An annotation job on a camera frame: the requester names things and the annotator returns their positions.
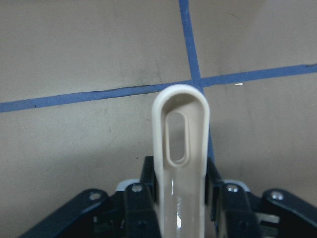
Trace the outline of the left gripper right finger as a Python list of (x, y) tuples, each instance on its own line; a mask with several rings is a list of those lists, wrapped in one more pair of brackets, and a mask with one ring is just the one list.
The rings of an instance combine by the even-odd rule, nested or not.
[(317, 208), (280, 188), (254, 195), (207, 159), (205, 205), (218, 238), (315, 238)]

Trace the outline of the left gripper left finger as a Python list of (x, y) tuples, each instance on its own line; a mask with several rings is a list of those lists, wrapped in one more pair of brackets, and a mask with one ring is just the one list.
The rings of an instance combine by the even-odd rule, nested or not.
[(154, 159), (146, 156), (140, 179), (124, 181), (109, 196), (87, 189), (21, 235), (23, 238), (157, 238)]

